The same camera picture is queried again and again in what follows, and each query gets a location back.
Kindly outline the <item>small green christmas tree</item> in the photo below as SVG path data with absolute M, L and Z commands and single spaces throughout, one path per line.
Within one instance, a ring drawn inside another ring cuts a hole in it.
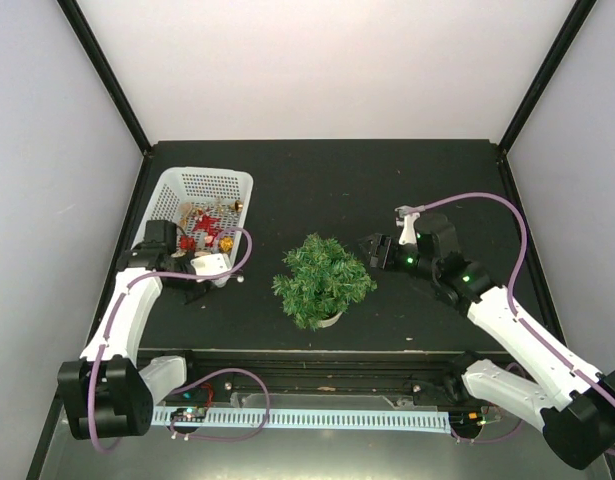
M 377 289 L 365 266 L 335 238 L 308 235 L 285 254 L 287 275 L 273 277 L 273 294 L 283 312 L 301 330 L 319 330 L 318 320 L 345 313 Z

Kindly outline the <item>white plastic perforated basket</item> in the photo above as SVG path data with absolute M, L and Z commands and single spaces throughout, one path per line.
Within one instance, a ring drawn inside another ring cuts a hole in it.
M 176 254 L 194 250 L 197 275 L 227 271 L 236 263 L 253 186 L 253 177 L 243 171 L 169 168 L 152 191 L 132 243 L 143 240 L 147 222 L 171 221 L 178 226 Z

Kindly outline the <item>fairy light string white bulbs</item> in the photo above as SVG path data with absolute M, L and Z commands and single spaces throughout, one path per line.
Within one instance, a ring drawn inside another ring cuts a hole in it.
M 240 270 L 230 273 L 229 275 L 226 275 L 225 277 L 221 279 L 221 282 L 227 283 L 229 280 L 235 280 L 238 283 L 243 283 L 245 281 L 243 270 L 240 269 Z

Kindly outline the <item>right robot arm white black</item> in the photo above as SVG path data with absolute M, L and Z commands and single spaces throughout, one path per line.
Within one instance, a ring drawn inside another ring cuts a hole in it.
M 615 371 L 604 373 L 569 350 L 462 252 L 442 214 L 404 213 L 400 237 L 361 240 L 368 265 L 431 284 L 436 297 L 495 339 L 526 377 L 475 356 L 441 379 L 444 396 L 493 403 L 542 433 L 564 463 L 584 470 L 615 445 Z

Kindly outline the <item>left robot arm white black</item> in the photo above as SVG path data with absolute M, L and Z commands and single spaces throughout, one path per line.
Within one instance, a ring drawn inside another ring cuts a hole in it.
M 170 392 L 189 399 L 200 391 L 200 372 L 182 356 L 137 366 L 140 341 L 165 282 L 196 299 L 225 283 L 232 266 L 216 248 L 183 250 L 178 233 L 172 221 L 146 223 L 142 240 L 118 258 L 114 291 L 96 333 L 78 360 L 59 369 L 58 393 L 77 440 L 98 445 L 103 438 L 142 436 L 155 405 Z

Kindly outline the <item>white tree pot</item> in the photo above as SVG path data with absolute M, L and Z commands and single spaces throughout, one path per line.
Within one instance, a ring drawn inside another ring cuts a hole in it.
M 338 320 L 340 319 L 340 317 L 342 316 L 342 312 L 338 312 L 336 315 L 327 318 L 327 319 L 323 319 L 323 320 L 318 320 L 316 322 L 316 327 L 318 329 L 323 329 L 323 328 L 329 328 L 333 325 L 335 325 Z

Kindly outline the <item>red gift box ornament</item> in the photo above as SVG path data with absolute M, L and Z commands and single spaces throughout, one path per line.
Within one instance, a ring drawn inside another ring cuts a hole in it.
M 196 241 L 193 237 L 183 236 L 180 239 L 180 247 L 186 251 L 195 251 L 196 250 Z

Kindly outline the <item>gold gift ornament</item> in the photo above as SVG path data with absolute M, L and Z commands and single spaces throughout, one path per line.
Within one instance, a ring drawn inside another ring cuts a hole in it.
M 218 246 L 219 246 L 219 250 L 222 253 L 228 254 L 234 248 L 234 240 L 231 237 L 229 237 L 229 236 L 222 237 L 219 240 Z

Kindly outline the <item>red star ornament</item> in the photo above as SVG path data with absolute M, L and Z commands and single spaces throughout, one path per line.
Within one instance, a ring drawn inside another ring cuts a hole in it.
M 209 214 L 203 214 L 196 219 L 192 232 L 203 232 L 207 237 L 214 240 L 222 231 L 219 227 L 220 218 Z

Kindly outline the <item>burlap bow ornament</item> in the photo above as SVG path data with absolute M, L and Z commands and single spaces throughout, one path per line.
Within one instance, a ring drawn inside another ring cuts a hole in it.
M 183 229 L 187 228 L 187 223 L 188 223 L 188 219 L 189 217 L 193 214 L 194 212 L 194 205 L 190 202 L 185 202 L 183 204 L 180 205 L 179 207 L 179 212 L 181 215 L 180 221 L 179 221 L 179 226 Z

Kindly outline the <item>gold bell ornament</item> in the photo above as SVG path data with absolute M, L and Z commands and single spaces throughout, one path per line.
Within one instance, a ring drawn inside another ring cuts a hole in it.
M 236 200 L 231 204 L 231 209 L 236 212 L 241 212 L 244 209 L 244 203 L 241 200 Z

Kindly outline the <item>black frame post left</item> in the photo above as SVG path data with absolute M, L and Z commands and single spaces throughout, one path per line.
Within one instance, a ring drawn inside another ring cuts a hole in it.
M 75 0 L 58 0 L 57 4 L 139 150 L 143 154 L 150 152 L 151 143 L 79 3 Z

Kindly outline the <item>black frame post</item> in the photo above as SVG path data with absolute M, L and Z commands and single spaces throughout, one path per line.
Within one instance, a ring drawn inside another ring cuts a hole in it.
M 574 2 L 498 142 L 501 154 L 507 155 L 512 149 L 596 3 L 596 0 L 576 0 Z
M 143 154 L 150 152 L 151 143 L 79 3 L 75 0 L 58 0 L 57 4 L 139 150 Z

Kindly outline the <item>black frame post right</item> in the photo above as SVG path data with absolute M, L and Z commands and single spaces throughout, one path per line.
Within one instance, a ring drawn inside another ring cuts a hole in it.
M 576 0 L 574 2 L 498 142 L 501 154 L 507 155 L 512 149 L 596 3 L 596 0 Z

